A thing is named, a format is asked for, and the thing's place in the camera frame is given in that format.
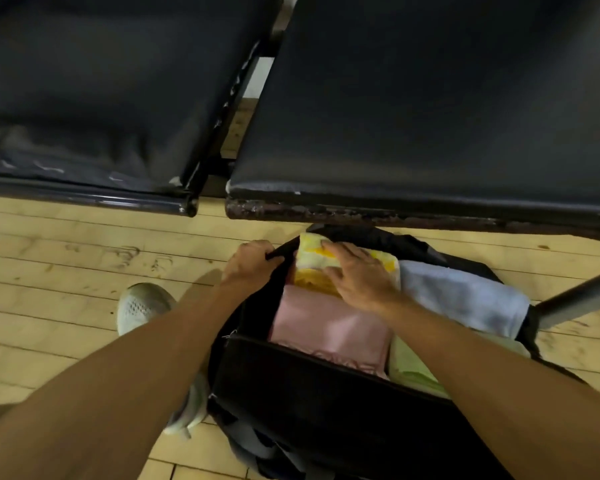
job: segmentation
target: black seat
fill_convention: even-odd
[[[600,0],[299,0],[228,213],[600,230]]]
[[[0,175],[142,192],[195,178],[281,5],[0,1]]]

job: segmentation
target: light green cloth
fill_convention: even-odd
[[[531,357],[529,351],[520,342],[481,331],[476,333],[512,352],[527,358]],[[445,388],[440,385],[420,357],[398,337],[393,338],[389,352],[389,379],[412,389],[450,399]]]

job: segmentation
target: black chair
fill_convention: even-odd
[[[195,215],[282,0],[0,0],[0,195]]]
[[[299,0],[226,209],[600,239],[600,0]]]

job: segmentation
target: forearm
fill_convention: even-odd
[[[402,299],[381,315],[517,480],[600,478],[600,394]]]
[[[135,479],[244,298],[230,285],[210,289],[33,393],[0,420],[0,477]]]

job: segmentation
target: black bag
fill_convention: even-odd
[[[441,254],[412,236],[359,226],[315,225],[309,231],[499,281],[484,264]],[[296,238],[275,251],[287,259],[236,310],[212,347],[208,408],[236,456],[279,480],[429,479],[458,472],[511,478],[448,399],[267,341],[298,245]],[[537,331],[531,306],[516,339],[544,363]]]

